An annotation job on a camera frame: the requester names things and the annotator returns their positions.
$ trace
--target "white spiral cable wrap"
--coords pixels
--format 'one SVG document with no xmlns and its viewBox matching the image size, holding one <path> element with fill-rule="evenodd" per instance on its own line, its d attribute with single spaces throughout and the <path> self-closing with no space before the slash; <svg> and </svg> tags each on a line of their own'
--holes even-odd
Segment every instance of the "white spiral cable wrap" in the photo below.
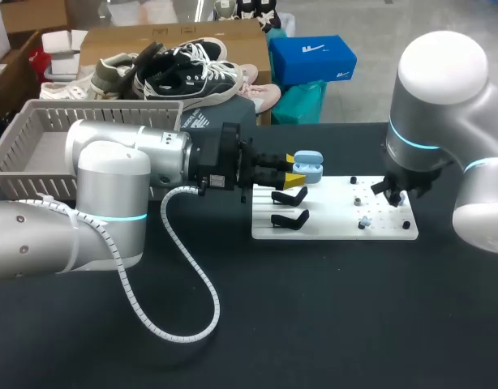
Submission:
<svg viewBox="0 0 498 389">
<path fill-rule="evenodd" d="M 168 205 L 168 202 L 172 197 L 180 193 L 189 193 L 197 195 L 199 193 L 199 190 L 191 186 L 181 186 L 179 188 L 171 190 L 164 197 L 161 203 L 162 222 L 164 223 L 164 226 L 166 228 L 166 231 L 168 231 L 168 234 L 171 236 L 171 238 L 177 244 L 178 248 L 181 250 L 181 252 L 184 254 L 186 259 L 190 263 L 190 265 L 193 266 L 193 268 L 199 274 L 200 278 L 202 278 L 202 280 L 208 287 L 209 292 L 211 293 L 211 296 L 213 298 L 213 304 L 214 304 L 213 320 L 201 333 L 193 336 L 171 335 L 167 332 L 162 331 L 160 328 L 158 328 L 155 324 L 152 323 L 152 321 L 148 318 L 148 316 L 143 312 L 139 303 L 137 302 L 137 299 L 135 298 L 134 292 L 132 291 L 132 288 L 130 286 L 130 282 L 128 281 L 127 271 L 122 263 L 122 258 L 121 255 L 119 254 L 117 246 L 114 243 L 114 239 L 112 239 L 112 237 L 106 232 L 105 228 L 101 225 L 101 222 L 99 220 L 95 220 L 91 216 L 82 212 L 78 212 L 76 210 L 74 210 L 74 214 L 79 221 L 82 221 L 85 224 L 88 224 L 93 229 L 95 229 L 101 235 L 105 243 L 108 245 L 110 253 L 114 257 L 114 261 L 116 262 L 116 265 L 118 267 L 119 278 L 121 279 L 121 284 L 123 286 L 123 289 L 125 290 L 125 294 L 127 295 L 128 301 L 130 302 L 132 308 L 134 309 L 135 314 L 137 314 L 137 317 L 146 326 L 146 328 L 149 329 L 150 332 L 153 333 L 154 335 L 159 336 L 164 340 L 168 340 L 169 342 L 194 343 L 208 336 L 211 332 L 213 332 L 213 330 L 217 326 L 218 320 L 220 318 L 220 302 L 218 300 L 217 291 L 213 287 L 213 284 L 211 283 L 209 278 L 205 275 L 205 273 L 202 271 L 202 269 L 199 267 L 197 262 L 191 257 L 190 253 L 186 250 L 186 247 L 184 247 L 184 245 L 178 239 L 177 235 L 175 234 L 174 230 L 171 228 L 170 223 L 168 221 L 168 216 L 166 215 L 166 206 Z M 45 201 L 45 200 L 20 200 L 19 202 L 32 205 L 34 207 L 49 209 L 51 211 L 67 215 L 67 206 L 63 203 L 51 203 L 50 201 Z"/>
</svg>

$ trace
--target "white board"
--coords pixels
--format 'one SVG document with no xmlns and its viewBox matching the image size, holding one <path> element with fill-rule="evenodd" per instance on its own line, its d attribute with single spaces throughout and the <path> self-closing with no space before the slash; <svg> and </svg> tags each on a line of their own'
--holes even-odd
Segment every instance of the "white board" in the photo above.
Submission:
<svg viewBox="0 0 498 389">
<path fill-rule="evenodd" d="M 383 177 L 357 177 L 355 185 L 350 177 L 323 177 L 320 183 L 308 185 L 308 194 L 299 207 L 273 204 L 272 189 L 255 186 L 252 195 L 252 236 L 254 239 L 283 240 L 385 240 L 413 241 L 419 230 L 406 195 L 404 203 L 395 208 L 383 194 L 375 196 L 370 187 Z M 285 190 L 295 196 L 301 188 Z M 362 205 L 354 205 L 360 198 Z M 273 227 L 271 215 L 297 219 L 308 209 L 310 218 L 299 231 Z M 358 228 L 359 221 L 367 216 L 371 226 Z M 403 229 L 405 221 L 410 229 Z"/>
</svg>

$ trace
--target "black tabletop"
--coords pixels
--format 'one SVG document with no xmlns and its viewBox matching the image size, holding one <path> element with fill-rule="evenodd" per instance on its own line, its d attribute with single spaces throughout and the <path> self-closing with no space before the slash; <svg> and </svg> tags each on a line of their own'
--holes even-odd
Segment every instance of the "black tabletop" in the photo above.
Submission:
<svg viewBox="0 0 498 389">
<path fill-rule="evenodd" d="M 325 175 L 381 175 L 385 125 L 277 126 L 262 151 L 323 153 Z M 181 195 L 170 221 L 221 299 L 199 344 L 159 340 L 116 272 L 0 282 L 0 388 L 498 388 L 498 255 L 451 224 L 458 168 L 413 200 L 415 242 L 263 242 L 239 193 Z M 129 271 L 148 316 L 178 335 L 213 314 L 153 204 Z"/>
</svg>

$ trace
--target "shoe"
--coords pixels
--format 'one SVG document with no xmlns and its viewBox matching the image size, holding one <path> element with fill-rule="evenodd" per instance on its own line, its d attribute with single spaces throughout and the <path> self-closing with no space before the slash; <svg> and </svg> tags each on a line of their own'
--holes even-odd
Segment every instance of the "shoe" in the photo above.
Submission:
<svg viewBox="0 0 498 389">
<path fill-rule="evenodd" d="M 236 15 L 236 0 L 216 0 L 215 12 L 218 20 L 234 20 L 238 19 Z"/>
<path fill-rule="evenodd" d="M 255 103 L 256 114 L 270 110 L 281 98 L 281 90 L 276 85 L 249 85 L 243 83 L 238 94 Z"/>
<path fill-rule="evenodd" d="M 240 19 L 254 19 L 256 17 L 256 2 L 258 0 L 236 0 L 237 15 Z"/>
<path fill-rule="evenodd" d="M 147 100 L 181 100 L 186 110 L 223 103 L 236 95 L 242 84 L 238 65 L 190 58 L 171 71 L 147 79 L 144 95 Z"/>
<path fill-rule="evenodd" d="M 92 76 L 90 87 L 94 100 L 117 100 L 121 95 L 120 83 L 134 67 L 137 54 L 121 53 L 100 59 Z"/>
<path fill-rule="evenodd" d="M 225 61 L 227 48 L 217 38 L 201 38 L 166 50 L 164 53 L 156 55 L 148 65 L 140 67 L 135 74 L 132 90 L 139 98 L 144 99 L 146 79 L 173 70 L 180 63 L 190 61 L 190 56 L 206 62 Z"/>
<path fill-rule="evenodd" d="M 256 0 L 256 16 L 265 33 L 271 28 L 281 28 L 281 20 L 276 12 L 276 0 Z"/>
<path fill-rule="evenodd" d="M 258 78 L 258 68 L 254 65 L 240 65 L 243 74 L 243 82 L 252 85 Z"/>
<path fill-rule="evenodd" d="M 77 79 L 71 83 L 42 83 L 40 98 L 42 100 L 87 100 L 92 75 Z"/>
</svg>

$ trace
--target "pink sneaker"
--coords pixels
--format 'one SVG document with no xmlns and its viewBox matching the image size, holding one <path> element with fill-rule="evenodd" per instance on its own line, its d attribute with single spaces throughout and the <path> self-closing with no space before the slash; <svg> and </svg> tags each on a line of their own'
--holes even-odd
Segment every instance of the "pink sneaker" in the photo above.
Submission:
<svg viewBox="0 0 498 389">
<path fill-rule="evenodd" d="M 238 94 L 255 103 L 256 114 L 271 109 L 281 98 L 281 90 L 276 85 L 249 85 L 243 83 Z"/>
<path fill-rule="evenodd" d="M 258 68 L 254 65 L 246 64 L 240 65 L 240 69 L 242 69 L 243 80 L 249 85 L 254 84 L 258 78 Z"/>
</svg>

